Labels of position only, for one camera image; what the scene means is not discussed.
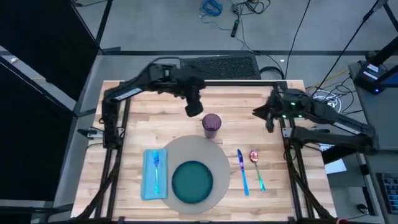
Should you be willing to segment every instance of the blue napkin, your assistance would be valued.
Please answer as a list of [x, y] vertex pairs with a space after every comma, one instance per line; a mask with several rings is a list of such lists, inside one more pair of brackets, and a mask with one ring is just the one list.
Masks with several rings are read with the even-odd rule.
[[[159, 165], [157, 166], [157, 179], [159, 194], [155, 194], [155, 163], [153, 151], [159, 152]], [[167, 150], [146, 149], [142, 165], [141, 199], [153, 200], [167, 198]]]

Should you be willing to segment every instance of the purple cup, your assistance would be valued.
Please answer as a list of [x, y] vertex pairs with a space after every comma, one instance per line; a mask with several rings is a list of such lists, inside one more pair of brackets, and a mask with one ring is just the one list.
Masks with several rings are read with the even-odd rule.
[[208, 139], [216, 137], [217, 131], [221, 127], [221, 118], [217, 114], [208, 114], [202, 121], [201, 125], [205, 130], [205, 136]]

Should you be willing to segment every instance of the wooden table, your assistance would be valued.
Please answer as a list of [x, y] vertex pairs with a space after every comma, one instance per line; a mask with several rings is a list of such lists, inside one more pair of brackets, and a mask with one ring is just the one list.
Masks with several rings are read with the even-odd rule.
[[[119, 82], [116, 81], [104, 82], [100, 99], [102, 99], [105, 89], [118, 84]], [[287, 84], [289, 88], [304, 90], [301, 80], [288, 81]], [[204, 112], [194, 118], [186, 116], [185, 100], [174, 98], [172, 95], [145, 92], [133, 97], [129, 110], [113, 219], [117, 220], [118, 217], [124, 216], [126, 220], [145, 221], [286, 221], [287, 217], [294, 217], [294, 203], [287, 164], [282, 157], [284, 147], [279, 123], [275, 122], [275, 131], [268, 133], [265, 129], [265, 122], [251, 114], [254, 108], [262, 106], [266, 102], [271, 90], [271, 86], [208, 86], [201, 91]], [[199, 215], [180, 215], [169, 209], [161, 200], [142, 201], [140, 187], [144, 150], [162, 148], [180, 136], [190, 134], [204, 136], [200, 120], [207, 113], [216, 113], [223, 121], [214, 141], [224, 150], [230, 163], [231, 180], [224, 198], [217, 206]], [[100, 117], [101, 100], [98, 102], [93, 126], [103, 128], [98, 123]], [[296, 125], [312, 127], [313, 123], [297, 119]], [[244, 196], [236, 155], [237, 148], [240, 148], [244, 155], [248, 155], [250, 150], [257, 149], [259, 151], [258, 166], [267, 187], [266, 192], [259, 190], [254, 165], [246, 159], [245, 169], [250, 196]], [[105, 152], [101, 145], [92, 146], [87, 150], [72, 211], [73, 217], [83, 211], [98, 191]], [[311, 191], [318, 201], [335, 216], [335, 208], [320, 152], [305, 147], [302, 149], [302, 155]], [[306, 214], [300, 189], [299, 193], [302, 211]], [[105, 216], [108, 197], [108, 194], [104, 196], [102, 216]]]

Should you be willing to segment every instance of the knife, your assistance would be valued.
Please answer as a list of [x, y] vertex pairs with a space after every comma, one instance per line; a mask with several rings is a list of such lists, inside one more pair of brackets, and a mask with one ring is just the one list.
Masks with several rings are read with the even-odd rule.
[[242, 172], [244, 194], [246, 196], [249, 196], [248, 182], [246, 181], [246, 175], [244, 174], [243, 156], [242, 152], [239, 149], [238, 149], [238, 158], [239, 158], [239, 166], [241, 167], [241, 172]]

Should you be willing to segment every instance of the gray floor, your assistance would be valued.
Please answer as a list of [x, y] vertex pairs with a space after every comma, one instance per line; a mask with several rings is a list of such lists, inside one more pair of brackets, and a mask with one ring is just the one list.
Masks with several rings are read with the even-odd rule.
[[[96, 0], [81, 0], [84, 4]], [[199, 0], [114, 0], [108, 23], [101, 41], [102, 48], [118, 47], [122, 50], [239, 50], [242, 43], [229, 37], [229, 31], [219, 30], [214, 24], [204, 24], [199, 18]], [[224, 4], [219, 17], [204, 18], [215, 21], [220, 27], [229, 29], [236, 16], [229, 11], [229, 0], [219, 0]], [[322, 0], [312, 1], [307, 16], [298, 33], [294, 50], [342, 50], [359, 26], [362, 17], [375, 0]], [[256, 50], [290, 50], [292, 40], [300, 22], [307, 1], [273, 0], [267, 11], [261, 15], [243, 18], [245, 38], [248, 46]], [[105, 2], [88, 7], [78, 8], [78, 12], [95, 36], [105, 8]], [[390, 7], [398, 16], [398, 2], [391, 1]], [[239, 28], [238, 37], [242, 38]], [[349, 50], [376, 50], [385, 46], [396, 37], [386, 12], [377, 11], [364, 25]], [[285, 68], [287, 56], [271, 55], [282, 68]], [[154, 57], [146, 56], [100, 56], [97, 58], [91, 80], [86, 89], [82, 110], [96, 105], [100, 85], [103, 80], [128, 80], [133, 78]], [[289, 63], [288, 79], [304, 80], [306, 86], [322, 80], [333, 65], [335, 56], [292, 56]], [[349, 63], [362, 60], [362, 56], [344, 56], [332, 74], [347, 68]], [[259, 67], [274, 65], [266, 56], [257, 56]], [[398, 57], [392, 57], [388, 63], [398, 63]], [[31, 77], [38, 77], [22, 62], [15, 64]], [[263, 73], [263, 79], [277, 79], [274, 73]], [[344, 74], [333, 81], [342, 81]], [[347, 87], [353, 89], [351, 80]], [[343, 107], [350, 103], [349, 95], [342, 98]], [[360, 110], [358, 97], [354, 94], [354, 103], [348, 111]], [[364, 121], [361, 113], [351, 117]], [[87, 128], [93, 117], [78, 121], [77, 128]], [[73, 136], [70, 153], [63, 170], [55, 205], [73, 203], [81, 167], [84, 159], [84, 148], [87, 140], [78, 134]], [[358, 160], [351, 156], [345, 159], [348, 172], [329, 176], [339, 217], [356, 217], [360, 215], [354, 205], [364, 203], [360, 187], [364, 185], [360, 176]], [[59, 220], [68, 217], [61, 214], [52, 217]], [[379, 217], [362, 217], [355, 221], [382, 223]]]

